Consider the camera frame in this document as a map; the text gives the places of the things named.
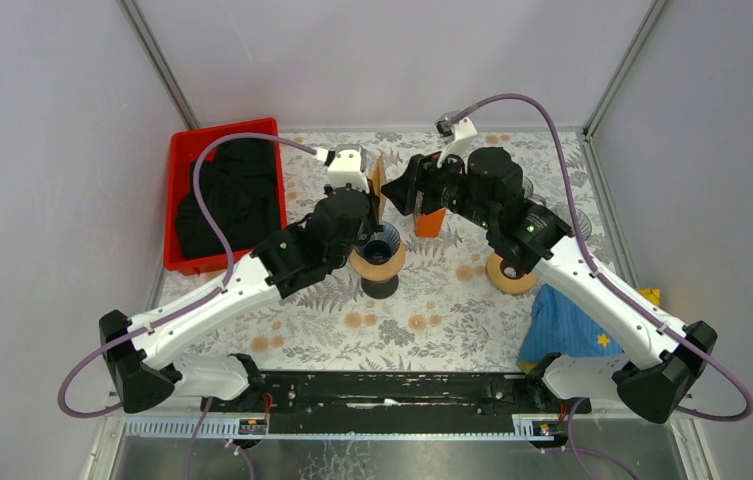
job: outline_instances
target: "blue cloth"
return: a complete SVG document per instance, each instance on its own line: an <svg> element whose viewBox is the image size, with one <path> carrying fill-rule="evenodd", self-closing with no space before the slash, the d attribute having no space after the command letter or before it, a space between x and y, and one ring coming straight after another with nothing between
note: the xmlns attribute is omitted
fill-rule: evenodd
<svg viewBox="0 0 753 480"><path fill-rule="evenodd" d="M532 325L517 361L539 362L553 352L571 357L607 357L620 355L623 350L575 303L544 285L532 305Z"/></svg>

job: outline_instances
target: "black cloth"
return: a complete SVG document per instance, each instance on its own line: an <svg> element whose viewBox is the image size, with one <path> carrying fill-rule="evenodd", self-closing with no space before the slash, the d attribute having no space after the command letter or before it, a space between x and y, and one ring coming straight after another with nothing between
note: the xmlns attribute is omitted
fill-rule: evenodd
<svg viewBox="0 0 753 480"><path fill-rule="evenodd" d="M190 166L190 193L179 204L175 221L186 259L224 252L196 202L195 167L196 162ZM247 138L220 145L214 161L202 164L199 189L232 250L251 248L281 228L276 155L271 142Z"/></svg>

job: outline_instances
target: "white wall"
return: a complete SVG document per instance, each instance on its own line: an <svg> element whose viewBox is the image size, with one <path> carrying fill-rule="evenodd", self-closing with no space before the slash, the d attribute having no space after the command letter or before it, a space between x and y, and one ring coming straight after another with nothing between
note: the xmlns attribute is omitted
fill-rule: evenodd
<svg viewBox="0 0 753 480"><path fill-rule="evenodd" d="M753 2L673 2L596 138L640 280L753 391ZM695 393L741 408L713 373ZM753 417L706 432L721 478L753 478Z"/></svg>
<svg viewBox="0 0 753 480"><path fill-rule="evenodd" d="M582 126L650 0L141 0L204 125L423 127L495 93ZM498 105L481 126L541 126Z"/></svg>
<svg viewBox="0 0 753 480"><path fill-rule="evenodd" d="M144 306L181 129L115 1L0 2L0 479L81 471L98 420L58 385L101 315ZM104 404L99 363L75 406Z"/></svg>

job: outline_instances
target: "floral tablecloth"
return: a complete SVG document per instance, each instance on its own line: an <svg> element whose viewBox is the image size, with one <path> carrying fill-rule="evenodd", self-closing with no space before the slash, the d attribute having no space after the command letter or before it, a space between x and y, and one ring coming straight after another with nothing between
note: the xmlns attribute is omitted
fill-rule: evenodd
<svg viewBox="0 0 753 480"><path fill-rule="evenodd" d="M435 133L292 133L308 145L361 144L382 156L388 179L398 177L416 153L440 150ZM611 263L611 248L593 198L576 134L563 133L578 208L592 225L589 245ZM548 206L564 202L552 137L545 133L483 133L473 148L501 146L512 154ZM325 169L298 150L282 148L288 222L300 220L323 197ZM492 249L485 232L447 214L441 235L413 234L411 217L388 205L385 221L408 248L397 292L385 300L365 296L346 266L325 281L251 312L204 338L191 353L250 354L262 369L515 371L539 286L523 295L495 289L485 276ZM164 304L213 278L168 272Z"/></svg>

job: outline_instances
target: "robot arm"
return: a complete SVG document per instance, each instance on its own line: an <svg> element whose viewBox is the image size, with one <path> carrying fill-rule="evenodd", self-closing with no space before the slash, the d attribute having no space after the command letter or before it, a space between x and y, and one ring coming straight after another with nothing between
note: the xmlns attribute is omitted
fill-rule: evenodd
<svg viewBox="0 0 753 480"><path fill-rule="evenodd" d="M300 222L271 234L236 265L225 282L221 274L168 305L128 318L112 311L100 319L102 343L140 328L146 334L105 354L105 361L127 413L161 403L172 394L240 398L249 405L260 397L262 377L247 356L214 358L184 351L233 318L278 303L294 292L322 281L343 267L356 242L378 231L378 196L366 176L364 151L341 146L319 150L329 167L326 198ZM186 309L214 289L210 301L154 328L157 320Z"/></svg>
<svg viewBox="0 0 753 480"><path fill-rule="evenodd" d="M535 273L617 340L625 352L619 358L548 355L533 374L541 376L557 397L620 400L643 418L663 423L705 367L665 331L673 330L709 353L717 339L714 330L704 322L686 325L661 311L595 261L604 277L652 311L663 327L657 329L612 294L586 264L570 226L525 198L523 172L508 153L481 148L468 156L465 166L457 155L469 143L462 133L472 129L469 123L467 118L453 127L439 122L439 132L452 137L445 148L451 153L415 155L402 176L384 185L382 193L403 215L411 214L419 202L421 213L447 208L484 228L489 245L504 259L502 269Z"/></svg>

